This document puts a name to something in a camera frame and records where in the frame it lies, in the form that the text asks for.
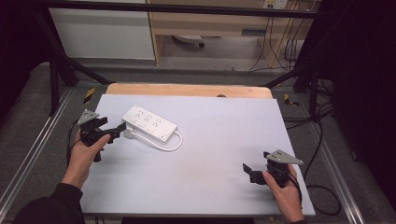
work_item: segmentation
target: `table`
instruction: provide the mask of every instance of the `table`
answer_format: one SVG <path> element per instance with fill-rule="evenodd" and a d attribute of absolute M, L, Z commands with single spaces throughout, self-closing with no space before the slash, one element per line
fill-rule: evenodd
<path fill-rule="evenodd" d="M 238 92 L 255 98 L 237 97 Z M 228 97 L 208 97 L 218 94 Z M 120 124 L 121 116 L 136 104 L 177 124 L 184 142 L 174 152 L 123 137 L 107 145 L 83 187 L 83 212 L 123 217 L 279 214 L 271 191 L 249 183 L 242 169 L 243 162 L 254 170 L 265 169 L 264 150 L 281 148 L 293 155 L 277 102 L 271 98 L 268 89 L 257 87 L 110 85 L 96 109 L 108 117 L 104 129 Z M 173 136 L 166 145 L 177 142 Z M 295 168 L 303 192 L 303 212 L 313 216 L 300 169 Z"/>
<path fill-rule="evenodd" d="M 165 5 L 190 5 L 209 7 L 247 7 L 266 8 L 265 1 L 257 0 L 147 0 L 148 4 Z M 286 1 L 286 9 L 290 10 L 312 10 L 309 1 Z M 151 38 L 157 63 L 160 63 L 165 35 L 202 35 L 202 36 L 250 36 L 258 37 L 263 45 L 263 33 L 272 33 L 272 47 L 269 48 L 270 36 L 265 36 L 266 45 L 263 51 L 263 58 L 269 67 L 279 67 L 277 58 L 280 58 L 281 51 L 285 47 L 287 39 L 296 38 L 304 40 L 312 20 L 273 18 L 269 22 L 268 29 L 265 30 L 269 21 L 264 17 L 230 16 L 230 15 L 203 15 L 203 14 L 180 14 L 150 12 L 149 14 Z M 255 31 L 255 35 L 245 35 L 244 30 Z"/>

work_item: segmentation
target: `human hand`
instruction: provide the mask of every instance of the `human hand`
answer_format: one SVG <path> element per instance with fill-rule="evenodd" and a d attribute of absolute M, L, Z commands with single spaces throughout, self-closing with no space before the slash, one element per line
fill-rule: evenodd
<path fill-rule="evenodd" d="M 102 136 L 95 144 L 90 147 L 84 145 L 80 140 L 79 131 L 75 137 L 75 144 L 72 148 L 72 155 L 69 166 L 62 183 L 73 185 L 79 189 L 88 178 L 90 167 L 96 153 L 99 152 L 110 139 L 110 134 Z"/>
<path fill-rule="evenodd" d="M 291 175 L 297 178 L 297 173 L 291 164 L 289 164 L 289 171 Z M 274 193 L 277 207 L 284 221 L 291 223 L 304 220 L 300 196 L 296 186 L 291 181 L 288 181 L 285 188 L 282 189 L 268 172 L 262 171 L 262 175 L 268 187 Z"/>

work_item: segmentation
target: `electrical outlet socket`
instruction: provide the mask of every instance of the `electrical outlet socket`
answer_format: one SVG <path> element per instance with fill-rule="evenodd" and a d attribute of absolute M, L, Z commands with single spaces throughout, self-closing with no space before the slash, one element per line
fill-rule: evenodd
<path fill-rule="evenodd" d="M 274 9 L 285 9 L 288 0 L 276 0 Z"/>
<path fill-rule="evenodd" d="M 262 6 L 262 8 L 274 9 L 275 6 L 276 6 L 276 0 L 265 0 L 264 6 Z"/>
<path fill-rule="evenodd" d="M 132 127 L 163 142 L 166 142 L 177 128 L 176 124 L 138 105 L 132 106 L 132 108 L 122 116 L 122 119 Z"/>

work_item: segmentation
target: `metal frame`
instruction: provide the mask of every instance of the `metal frame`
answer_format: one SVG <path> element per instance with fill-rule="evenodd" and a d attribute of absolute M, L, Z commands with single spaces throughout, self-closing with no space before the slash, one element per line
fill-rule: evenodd
<path fill-rule="evenodd" d="M 306 101 L 305 97 L 298 95 L 298 99 L 303 107 L 305 114 L 309 116 L 310 109 L 308 107 L 308 102 Z M 311 122 L 310 126 L 315 139 L 319 141 L 320 130 L 318 124 Z M 364 223 L 363 216 L 361 215 L 361 210 L 356 204 L 355 199 L 353 198 L 353 195 L 349 187 L 347 186 L 347 182 L 345 181 L 340 169 L 338 168 L 338 165 L 332 156 L 331 149 L 327 145 L 324 138 L 322 139 L 322 143 L 320 146 L 320 154 L 327 170 L 329 171 L 329 176 L 332 179 L 332 183 L 334 184 L 334 188 L 337 191 L 337 195 L 341 201 L 341 204 L 344 207 L 349 222 L 353 224 Z"/>
<path fill-rule="evenodd" d="M 23 162 L 21 163 L 20 168 L 18 169 L 17 173 L 14 175 L 12 180 L 9 182 L 6 190 L 1 196 L 0 223 L 6 217 L 9 208 L 11 207 L 15 198 L 17 197 L 18 192 L 22 188 L 24 181 L 26 180 L 33 166 L 35 165 L 35 161 L 40 155 L 41 150 L 43 149 L 44 145 L 47 143 L 47 140 L 50 138 L 50 134 L 52 130 L 55 128 L 55 125 L 57 124 L 62 113 L 64 112 L 64 109 L 66 108 L 66 105 L 70 99 L 72 92 L 73 92 L 72 88 L 69 88 L 67 91 L 64 92 L 58 110 L 54 111 L 54 115 L 47 119 L 46 124 L 44 125 L 43 129 L 41 130 L 35 142 L 33 143 L 32 147 L 30 148 L 29 152 L 24 158 Z"/>
<path fill-rule="evenodd" d="M 107 80 L 95 74 L 93 71 L 84 67 L 82 64 L 74 61 L 68 57 L 63 48 L 62 44 L 56 39 L 54 33 L 56 30 L 51 29 L 48 26 L 45 18 L 42 16 L 43 8 L 73 8 L 73 9 L 89 9 L 89 10 L 115 10 L 115 11 L 145 11 L 145 12 L 169 12 L 169 13 L 194 13 L 194 14 L 211 14 L 211 15 L 235 15 L 235 16 L 251 16 L 251 17 L 280 17 L 280 18 L 300 18 L 300 19 L 321 19 L 327 20 L 333 18 L 335 13 L 333 12 L 317 12 L 317 11 L 295 11 L 295 10 L 279 10 L 279 9 L 257 9 L 257 8 L 246 8 L 246 7 L 205 7 L 205 6 L 186 6 L 186 5 L 162 5 L 162 4 L 137 4 L 137 3 L 109 3 L 109 2 L 88 2 L 88 1 L 64 1 L 64 0 L 36 0 L 29 2 L 31 14 L 33 15 L 36 23 L 40 29 L 44 32 L 45 37 L 48 39 L 51 53 L 54 57 L 54 61 L 51 62 L 51 89 L 52 89 L 52 109 L 56 110 L 59 105 L 57 99 L 59 99 L 58 88 L 55 85 L 56 76 L 60 74 L 65 80 L 67 86 L 77 85 L 77 77 L 70 69 L 71 67 L 76 68 L 85 75 L 92 77 L 102 84 L 110 84 L 114 81 Z M 58 67 L 64 70 L 59 73 Z M 264 86 L 272 88 L 279 83 L 281 79 L 277 79 Z"/>

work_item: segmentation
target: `aluminum rail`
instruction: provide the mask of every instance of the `aluminum rail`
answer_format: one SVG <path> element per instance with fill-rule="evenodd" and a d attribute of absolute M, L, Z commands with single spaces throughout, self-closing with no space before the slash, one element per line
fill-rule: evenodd
<path fill-rule="evenodd" d="M 251 17 L 280 17 L 300 19 L 329 19 L 334 17 L 332 12 L 298 11 L 282 9 L 258 9 L 248 7 L 205 7 L 187 5 L 139 4 L 139 3 L 110 3 L 63 0 L 37 0 L 37 6 L 52 8 L 113 10 L 113 11 L 145 11 L 172 12 L 213 15 L 235 15 Z"/>
<path fill-rule="evenodd" d="M 21 163 L 21 166 L 18 169 L 17 173 L 9 182 L 5 192 L 1 196 L 0 223 L 2 223 L 3 219 L 6 217 L 6 214 L 9 208 L 11 207 L 12 203 L 14 202 L 15 198 L 17 197 L 17 194 L 19 193 L 24 181 L 26 180 L 33 166 L 35 165 L 35 161 L 40 155 L 41 150 L 43 149 L 44 145 L 47 143 L 47 140 L 49 139 L 52 130 L 54 129 L 56 123 L 58 122 L 59 118 L 64 112 L 64 109 L 66 108 L 66 105 L 68 103 L 72 91 L 73 89 L 70 88 L 68 91 L 64 92 L 58 110 L 56 110 L 55 114 L 53 114 L 51 117 L 48 118 L 40 134 L 38 135 L 37 139 L 33 143 L 32 147 L 30 148 L 29 152 L 24 158 L 23 162 Z"/>
<path fill-rule="evenodd" d="M 308 102 L 302 96 L 298 96 L 299 102 L 302 105 L 304 112 L 307 116 L 309 116 Z M 320 129 L 318 124 L 311 122 L 311 129 L 315 138 L 319 141 Z M 349 222 L 352 224 L 363 224 L 364 219 L 361 215 L 361 211 L 357 206 L 353 195 L 347 186 L 347 182 L 345 181 L 340 169 L 338 168 L 337 163 L 332 156 L 332 152 L 329 149 L 326 140 L 323 138 L 320 146 L 320 154 L 326 165 L 327 170 L 329 171 L 329 176 L 332 179 L 332 183 L 334 184 L 334 188 L 337 191 L 337 195 L 341 201 L 341 204 L 344 207 L 346 212 L 346 216 L 349 219 Z"/>

